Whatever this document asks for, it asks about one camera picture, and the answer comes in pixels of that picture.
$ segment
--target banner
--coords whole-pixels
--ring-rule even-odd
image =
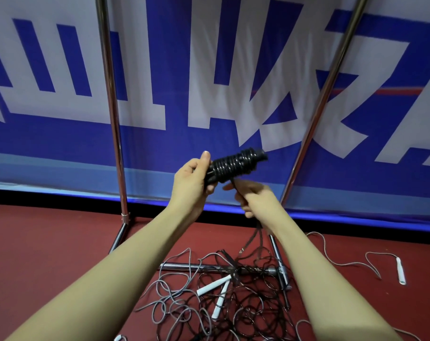
[[[279,197],[354,3],[110,0],[129,197],[167,199],[190,158],[248,147]],[[0,0],[12,185],[118,194],[94,0]],[[287,207],[430,222],[430,0],[367,4]]]

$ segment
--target person's left arm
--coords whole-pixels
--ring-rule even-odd
[[[7,340],[112,341],[174,243],[202,212],[210,154],[174,177],[163,212],[22,324]]]

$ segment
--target bare arm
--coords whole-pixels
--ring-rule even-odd
[[[240,180],[235,185],[246,216],[256,216],[284,247],[318,341],[401,340],[309,241],[268,187]]]
[[[210,155],[174,178],[168,207],[22,324],[7,340],[112,341],[160,263],[202,211]]]

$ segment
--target hand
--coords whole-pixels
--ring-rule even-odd
[[[204,189],[204,178],[210,164],[210,153],[204,151],[200,159],[190,160],[174,175],[168,208],[184,213],[186,226],[196,221],[204,208],[207,196],[215,191],[217,183],[210,184]]]
[[[277,217],[288,215],[267,185],[241,179],[235,179],[234,184],[225,185],[223,190],[237,189],[234,198],[247,218],[256,217],[265,227],[272,227]]]

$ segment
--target white jump rope handle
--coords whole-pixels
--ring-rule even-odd
[[[214,288],[217,288],[218,286],[223,285],[228,280],[231,280],[231,275],[230,274],[228,276],[225,276],[225,277],[221,278],[221,279],[215,280],[211,284],[208,284],[208,285],[206,285],[204,287],[201,287],[200,289],[198,289],[196,291],[196,294],[198,295],[198,297],[200,297],[201,295],[207,293],[208,291],[211,291]]]
[[[398,281],[402,285],[406,285],[405,272],[403,271],[402,260],[400,257],[397,257],[397,272],[398,272]]]
[[[212,320],[216,320],[220,314],[221,307],[223,306],[224,296],[226,295],[226,291],[228,290],[230,280],[224,283],[223,288],[221,289],[220,296],[218,297],[218,301],[216,302],[214,312],[212,313]]]

